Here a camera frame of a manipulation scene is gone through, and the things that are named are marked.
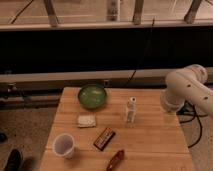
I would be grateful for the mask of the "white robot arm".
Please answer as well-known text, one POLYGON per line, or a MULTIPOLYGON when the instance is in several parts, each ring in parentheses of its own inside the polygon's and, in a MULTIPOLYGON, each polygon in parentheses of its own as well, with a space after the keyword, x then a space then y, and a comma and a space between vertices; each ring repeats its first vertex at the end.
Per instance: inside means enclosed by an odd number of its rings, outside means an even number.
POLYGON ((207 79, 207 70, 198 64, 168 73, 166 89, 160 96, 163 109, 177 112, 188 101, 213 118, 213 90, 205 86, 207 79))

